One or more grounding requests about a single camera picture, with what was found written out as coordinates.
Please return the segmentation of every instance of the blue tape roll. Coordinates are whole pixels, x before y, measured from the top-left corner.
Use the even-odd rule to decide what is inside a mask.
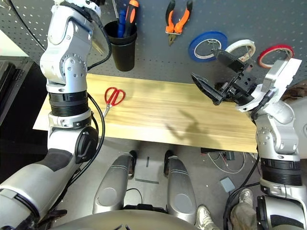
[[[189,55],[191,59],[197,62],[207,62],[207,61],[213,61],[216,60],[215,56],[213,54],[201,56],[197,54],[195,51],[197,47],[207,40],[216,40],[220,46],[220,49],[226,49],[227,48],[227,37],[221,32],[218,31],[209,31],[205,32],[199,36],[197,36],[189,45]]]

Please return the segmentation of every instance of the wooden board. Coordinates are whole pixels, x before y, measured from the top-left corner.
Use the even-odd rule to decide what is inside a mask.
[[[106,137],[128,138],[220,150],[256,152],[256,127],[234,103],[213,105],[194,84],[87,75],[88,92],[101,109],[104,93],[114,86],[125,100],[106,116]],[[99,114],[89,103],[99,123]],[[48,98],[34,129],[48,129]]]

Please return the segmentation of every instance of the orange pliers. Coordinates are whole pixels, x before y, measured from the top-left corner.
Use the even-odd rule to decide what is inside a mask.
[[[172,21],[172,15],[175,8],[175,1],[171,0],[166,10],[165,19],[166,19],[166,28],[165,33],[168,34],[168,44],[172,45],[177,35],[182,33],[183,26],[187,23],[191,12],[192,12],[193,2],[188,1],[186,10],[181,18],[181,20],[174,26]]]

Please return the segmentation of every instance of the blue marker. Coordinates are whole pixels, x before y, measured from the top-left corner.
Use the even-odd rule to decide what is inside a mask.
[[[117,37],[124,37],[125,23],[126,23],[126,11],[120,10]]]

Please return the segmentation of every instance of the pen holder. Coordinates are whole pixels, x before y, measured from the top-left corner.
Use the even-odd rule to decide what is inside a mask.
[[[117,21],[105,25],[106,33],[112,45],[112,55],[116,68],[120,71],[129,71],[134,68],[135,40],[137,38],[137,28],[133,27],[129,37],[119,38]]]

